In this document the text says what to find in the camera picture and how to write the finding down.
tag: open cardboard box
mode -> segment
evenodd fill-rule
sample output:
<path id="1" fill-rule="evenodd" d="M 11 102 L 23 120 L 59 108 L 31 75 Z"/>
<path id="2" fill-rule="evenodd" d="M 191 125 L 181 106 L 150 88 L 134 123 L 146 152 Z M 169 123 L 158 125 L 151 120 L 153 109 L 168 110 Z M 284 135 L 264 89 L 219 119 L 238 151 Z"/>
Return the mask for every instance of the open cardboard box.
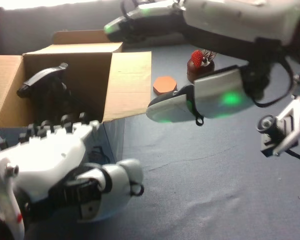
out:
<path id="1" fill-rule="evenodd" d="M 37 72 L 67 63 L 64 83 L 93 109 L 103 150 L 120 160 L 124 117 L 142 114 L 151 97 L 151 52 L 122 53 L 102 30 L 61 31 L 53 44 L 22 56 L 0 55 L 0 131 L 34 121 L 32 103 L 17 96 L 24 81 Z"/>

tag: table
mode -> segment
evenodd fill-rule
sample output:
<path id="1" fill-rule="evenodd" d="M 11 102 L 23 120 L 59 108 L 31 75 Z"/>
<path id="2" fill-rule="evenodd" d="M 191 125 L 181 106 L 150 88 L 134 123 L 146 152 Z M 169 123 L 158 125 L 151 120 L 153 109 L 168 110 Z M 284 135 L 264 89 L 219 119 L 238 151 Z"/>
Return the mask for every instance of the table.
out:
<path id="1" fill-rule="evenodd" d="M 178 88 L 188 84 L 190 45 L 152 51 L 152 83 L 170 75 Z M 244 61 L 218 55 L 216 69 Z M 296 72 L 300 66 L 292 65 Z M 288 86 L 276 68 L 266 96 Z M 125 121 L 125 158 L 139 159 L 145 193 L 118 215 L 76 224 L 66 209 L 32 226 L 26 240 L 300 240 L 300 160 L 260 152 L 257 121 L 277 115 L 290 101 L 252 107 L 222 119 L 156 123 L 143 114 Z M 295 149 L 300 154 L 300 143 Z"/>

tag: orange hexagon block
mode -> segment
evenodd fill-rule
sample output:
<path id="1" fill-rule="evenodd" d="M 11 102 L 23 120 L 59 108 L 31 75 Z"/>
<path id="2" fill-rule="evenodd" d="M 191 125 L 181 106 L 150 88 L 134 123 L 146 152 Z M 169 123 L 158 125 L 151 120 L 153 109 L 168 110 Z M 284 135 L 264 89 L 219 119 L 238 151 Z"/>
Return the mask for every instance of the orange hexagon block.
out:
<path id="1" fill-rule="evenodd" d="M 157 95 L 177 90 L 177 82 L 171 76 L 160 76 L 153 84 L 153 91 Z"/>

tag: robotic arm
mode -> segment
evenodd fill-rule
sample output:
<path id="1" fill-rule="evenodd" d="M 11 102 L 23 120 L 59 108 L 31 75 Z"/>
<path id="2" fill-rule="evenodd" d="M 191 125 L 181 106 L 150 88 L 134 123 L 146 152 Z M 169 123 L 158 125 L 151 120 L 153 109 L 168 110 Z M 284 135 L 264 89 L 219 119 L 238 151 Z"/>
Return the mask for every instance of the robotic arm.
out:
<path id="1" fill-rule="evenodd" d="M 257 129 L 267 157 L 298 144 L 300 75 L 294 75 L 286 57 L 300 64 L 300 0 L 165 0 L 134 5 L 126 13 L 122 2 L 123 16 L 104 27 L 111 41 L 135 43 L 177 32 L 194 46 L 248 61 L 155 98 L 146 111 L 150 119 L 195 119 L 201 126 L 204 117 L 223 118 L 253 105 L 265 108 L 292 94 L 290 105 L 278 117 L 262 118 Z M 289 88 L 276 100 L 260 103 L 274 64 L 286 70 Z"/>
<path id="2" fill-rule="evenodd" d="M 79 222 L 99 221 L 143 194 L 138 160 L 88 162 L 99 123 L 81 116 L 74 124 L 63 117 L 62 126 L 31 124 L 13 147 L 0 142 L 0 240 L 23 240 L 29 224 L 64 207 Z"/>

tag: red strawberry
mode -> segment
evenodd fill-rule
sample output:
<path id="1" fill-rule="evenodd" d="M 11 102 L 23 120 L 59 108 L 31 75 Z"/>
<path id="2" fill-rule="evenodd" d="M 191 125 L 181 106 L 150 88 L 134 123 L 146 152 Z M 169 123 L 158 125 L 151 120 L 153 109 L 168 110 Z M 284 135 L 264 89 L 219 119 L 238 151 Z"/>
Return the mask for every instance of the red strawberry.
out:
<path id="1" fill-rule="evenodd" d="M 193 62 L 193 65 L 196 68 L 200 68 L 203 59 L 204 59 L 204 55 L 203 55 L 203 53 L 200 50 L 195 50 L 191 54 L 191 60 Z"/>

